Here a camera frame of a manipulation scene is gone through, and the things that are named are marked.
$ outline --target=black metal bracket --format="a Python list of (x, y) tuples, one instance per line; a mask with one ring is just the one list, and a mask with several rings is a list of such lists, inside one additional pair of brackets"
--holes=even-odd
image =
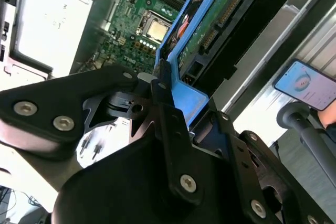
[[(17, 113), (15, 105), (22, 101), (34, 104), (36, 113)], [(73, 121), (73, 129), (61, 131), (53, 125), (60, 115)], [(174, 196), (198, 205), (203, 189), (190, 158), (192, 146), (184, 116), (174, 107), (170, 87), (160, 80), (149, 84), (124, 67), (111, 66), (0, 93), (3, 143), (48, 159), (72, 156), (84, 132), (119, 116), (132, 120), (133, 140), (154, 126), (163, 146), (167, 186)], [(185, 174), (197, 180), (192, 193), (181, 185)]]
[(282, 199), (286, 224), (333, 223), (257, 134), (244, 131), (239, 138), (253, 156), (261, 187), (274, 188)]

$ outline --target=white surface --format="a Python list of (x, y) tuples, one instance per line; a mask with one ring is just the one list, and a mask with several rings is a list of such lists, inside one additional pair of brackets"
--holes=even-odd
[(17, 49), (53, 68), (54, 77), (69, 74), (89, 15), (91, 0), (22, 0)]

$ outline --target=bolt head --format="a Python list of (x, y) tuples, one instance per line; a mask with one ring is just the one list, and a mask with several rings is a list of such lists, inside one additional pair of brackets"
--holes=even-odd
[(165, 86), (165, 84), (163, 84), (163, 83), (159, 83), (159, 86), (160, 86), (161, 88), (163, 88), (163, 89), (166, 89), (166, 86)]
[(254, 141), (257, 141), (257, 140), (258, 140), (258, 137), (257, 137), (255, 134), (253, 134), (253, 133), (250, 133), (250, 137), (251, 137), (251, 139), (254, 140)]
[(132, 79), (132, 75), (130, 73), (124, 72), (123, 75), (128, 78), (128, 79)]
[(264, 207), (259, 201), (255, 199), (252, 200), (251, 207), (252, 207), (253, 212), (255, 212), (256, 215), (258, 215), (260, 218), (263, 218), (263, 219), (266, 218), (266, 210), (264, 209)]
[(75, 122), (68, 116), (58, 116), (54, 119), (53, 125), (59, 131), (71, 131), (75, 127)]
[(227, 115), (226, 115), (226, 114), (224, 114), (224, 113), (222, 113), (222, 118), (223, 118), (224, 120), (226, 120), (226, 121), (228, 121), (228, 120), (229, 120), (229, 118), (227, 117)]
[(188, 192), (194, 193), (196, 191), (197, 185), (196, 181), (193, 179), (192, 176), (184, 174), (180, 178), (181, 186)]
[(311, 215), (307, 216), (309, 224), (319, 224), (318, 221)]
[(14, 111), (19, 115), (30, 116), (37, 112), (37, 107), (31, 102), (23, 101), (14, 105)]

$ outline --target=blue plastic bracket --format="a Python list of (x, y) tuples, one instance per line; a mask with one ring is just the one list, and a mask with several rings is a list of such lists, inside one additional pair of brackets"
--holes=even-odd
[[(160, 51), (163, 45), (166, 43), (174, 27), (177, 26), (180, 19), (183, 18), (182, 15), (186, 10), (188, 3), (190, 1), (191, 0), (186, 0), (178, 17), (173, 23), (173, 26), (164, 37), (162, 44), (160, 45), (159, 49), (156, 52), (155, 64), (157, 64), (160, 59)], [(187, 85), (186, 83), (180, 80), (179, 68), (177, 65), (177, 57), (179, 56), (179, 54), (181, 53), (181, 51), (183, 50), (183, 48), (185, 47), (191, 36), (193, 35), (194, 31), (202, 21), (207, 10), (211, 7), (213, 1), (214, 0), (203, 0), (195, 16), (193, 17), (187, 29), (185, 30), (182, 38), (178, 41), (175, 48), (169, 54), (167, 59), (167, 61), (170, 62), (172, 66), (172, 93), (174, 103), (178, 109), (182, 110), (187, 126), (191, 124), (191, 122), (199, 114), (201, 109), (207, 104), (209, 98), (206, 94), (196, 90), (195, 88)]]

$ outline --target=hand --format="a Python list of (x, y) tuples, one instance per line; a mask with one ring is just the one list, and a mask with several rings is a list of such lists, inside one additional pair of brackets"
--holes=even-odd
[(318, 116), (324, 128), (327, 128), (327, 126), (332, 123), (336, 123), (336, 100), (325, 110), (318, 111)]

